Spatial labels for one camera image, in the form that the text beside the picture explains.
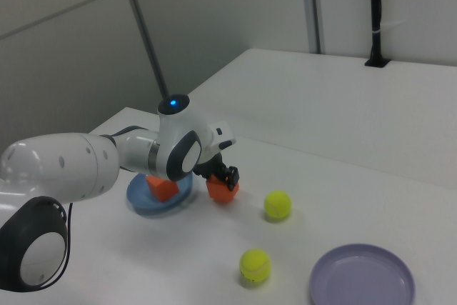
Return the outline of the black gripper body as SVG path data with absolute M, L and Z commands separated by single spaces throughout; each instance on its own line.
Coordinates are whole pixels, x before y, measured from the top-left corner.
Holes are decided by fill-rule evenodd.
M 211 176 L 215 176 L 217 179 L 226 178 L 226 165 L 223 162 L 222 155 L 216 154 L 207 162 L 197 164 L 194 167 L 194 173 L 197 176 L 202 176 L 205 179 L 209 179 Z

